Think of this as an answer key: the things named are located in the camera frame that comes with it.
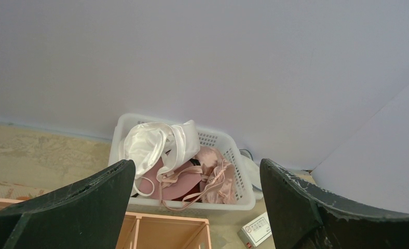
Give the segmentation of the white satin bra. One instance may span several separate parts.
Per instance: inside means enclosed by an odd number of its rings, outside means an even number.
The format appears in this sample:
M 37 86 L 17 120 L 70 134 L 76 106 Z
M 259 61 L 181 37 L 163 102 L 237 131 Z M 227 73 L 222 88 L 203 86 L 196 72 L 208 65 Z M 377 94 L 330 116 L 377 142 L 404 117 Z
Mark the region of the white satin bra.
M 169 125 L 149 122 L 134 126 L 119 142 L 118 159 L 132 160 L 135 178 L 132 195 L 149 197 L 166 176 L 171 176 L 200 151 L 196 124 L 189 120 Z

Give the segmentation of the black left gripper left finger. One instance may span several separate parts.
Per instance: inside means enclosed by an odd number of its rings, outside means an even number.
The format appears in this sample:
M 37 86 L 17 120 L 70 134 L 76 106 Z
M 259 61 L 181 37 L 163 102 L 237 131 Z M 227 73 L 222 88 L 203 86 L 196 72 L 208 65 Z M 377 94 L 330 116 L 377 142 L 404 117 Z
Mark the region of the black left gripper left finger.
M 135 177 L 132 160 L 0 210 L 0 248 L 115 248 Z

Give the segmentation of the pink lace bra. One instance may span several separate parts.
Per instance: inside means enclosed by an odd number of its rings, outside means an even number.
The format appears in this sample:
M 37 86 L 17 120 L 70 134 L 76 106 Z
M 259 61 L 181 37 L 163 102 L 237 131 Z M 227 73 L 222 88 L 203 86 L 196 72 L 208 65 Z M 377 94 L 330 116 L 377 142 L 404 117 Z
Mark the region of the pink lace bra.
M 202 179 L 199 183 L 200 191 L 183 198 L 180 201 L 182 203 L 180 208 L 169 207 L 168 209 L 182 211 L 196 202 L 235 204 L 235 166 L 214 147 L 202 146 L 198 154 L 191 159 L 199 160 L 202 167 Z M 161 192 L 162 183 L 174 183 L 176 177 L 165 174 L 159 182 L 159 192 Z M 163 206 L 168 207 L 166 202 L 169 200 L 158 200 Z

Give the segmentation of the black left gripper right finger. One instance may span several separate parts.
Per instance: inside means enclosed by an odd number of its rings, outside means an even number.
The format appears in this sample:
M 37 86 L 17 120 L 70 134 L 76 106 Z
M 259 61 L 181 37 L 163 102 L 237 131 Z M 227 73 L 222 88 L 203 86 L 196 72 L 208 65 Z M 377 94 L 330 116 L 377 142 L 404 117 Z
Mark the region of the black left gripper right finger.
M 409 248 L 409 214 L 325 190 L 270 159 L 260 178 L 276 248 Z

